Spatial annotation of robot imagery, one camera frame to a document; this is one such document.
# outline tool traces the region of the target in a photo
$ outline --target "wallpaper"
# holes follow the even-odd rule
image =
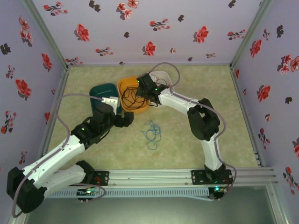
[[[7,174],[37,159],[63,71],[21,1],[0,8],[0,223],[7,223],[12,200]]]
[[[230,63],[261,0],[33,0],[69,65]]]
[[[274,1],[236,66],[266,165],[299,223],[299,2]]]

